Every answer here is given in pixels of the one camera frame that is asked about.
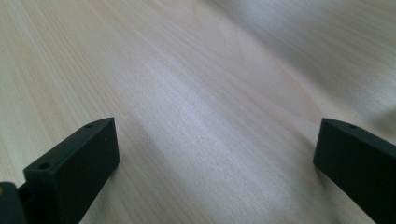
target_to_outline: wooden table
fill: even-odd
[[[322,117],[396,142],[384,0],[0,1],[0,176],[115,117],[82,223],[373,223],[312,159]]]

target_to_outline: table surface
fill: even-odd
[[[81,223],[373,223],[312,163],[321,118],[396,142],[391,0],[0,1],[0,176],[114,117]]]

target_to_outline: black object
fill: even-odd
[[[396,223],[396,146],[323,119],[314,164],[376,223]]]
[[[119,163],[114,119],[85,125],[27,166],[20,188],[0,183],[0,223],[79,223]]]

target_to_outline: screw hole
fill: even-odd
[[[40,164],[40,165],[38,166],[38,169],[40,169],[40,170],[45,170],[45,169],[48,169],[49,167],[50,167],[50,164],[47,163],[47,162],[45,162],[45,163]]]

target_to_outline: wooden surface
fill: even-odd
[[[115,117],[82,223],[373,223],[312,164],[320,119],[396,142],[396,5],[0,1],[0,177]]]

